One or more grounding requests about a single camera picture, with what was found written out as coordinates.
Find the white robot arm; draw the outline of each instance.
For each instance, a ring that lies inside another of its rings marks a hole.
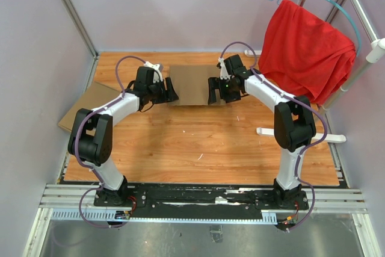
[[[103,181],[104,192],[116,205],[127,199],[127,180],[111,158],[112,128],[149,102],[154,105],[178,100],[171,79],[163,80],[161,70],[160,64],[146,62],[138,68],[135,81],[111,102],[92,110],[80,109],[76,114],[68,151],[78,153],[81,165]]]
[[[303,155],[300,152],[310,144],[316,129],[312,113],[290,101],[287,96],[310,105],[308,98],[296,97],[281,90],[258,71],[254,75],[244,67],[239,55],[225,60],[220,58],[218,68],[221,69],[220,77],[209,78],[208,104],[216,102],[216,89],[226,102],[240,100],[242,92],[256,97],[274,113],[274,136],[281,147],[280,169],[274,180],[274,197],[278,205],[294,199],[301,191],[298,178]]]

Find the cardboard sheet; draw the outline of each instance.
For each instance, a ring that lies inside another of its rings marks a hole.
[[[66,131],[71,131],[78,110],[97,108],[119,95],[119,91],[104,84],[93,82],[85,93],[75,102],[66,115],[60,120],[58,126]]]
[[[170,102],[169,105],[208,105],[209,83],[208,78],[220,73],[214,65],[207,66],[170,66],[170,78],[179,100]],[[219,96],[214,105],[224,105]]]

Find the red cloth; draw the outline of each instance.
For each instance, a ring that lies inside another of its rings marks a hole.
[[[281,89],[322,105],[348,79],[355,58],[348,37],[282,0],[266,30],[258,65]]]

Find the wooden table surface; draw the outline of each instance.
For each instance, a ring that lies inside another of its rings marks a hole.
[[[211,52],[106,52],[100,56],[94,80],[120,90],[115,65],[128,54],[163,64],[164,76],[170,65],[214,66],[219,57]],[[253,63],[252,58],[241,57],[245,66]],[[135,79],[139,65],[130,59],[121,63],[119,75],[125,85]],[[114,127],[112,157],[129,182],[272,184],[279,169],[280,147],[274,137],[258,136],[256,128],[272,128],[273,117],[252,96],[225,106],[155,105]],[[339,184],[327,143],[306,153],[302,178],[314,185]],[[65,180],[95,179],[71,156]]]

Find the gray wall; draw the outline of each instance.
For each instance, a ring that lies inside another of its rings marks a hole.
[[[219,51],[234,40],[260,49],[277,8],[267,0],[72,1],[101,51]],[[329,11],[322,0],[306,8]]]
[[[385,0],[362,0],[380,37],[385,37]],[[350,1],[344,7],[354,17],[363,40],[361,64],[371,50]],[[355,39],[349,23],[339,15],[333,24]],[[348,141],[337,146],[354,188],[363,191],[382,252],[385,253],[385,59],[374,64],[351,90],[331,109],[334,133],[346,134]]]
[[[68,134],[57,122],[81,94],[91,57],[61,0],[0,0],[1,256],[21,256]]]

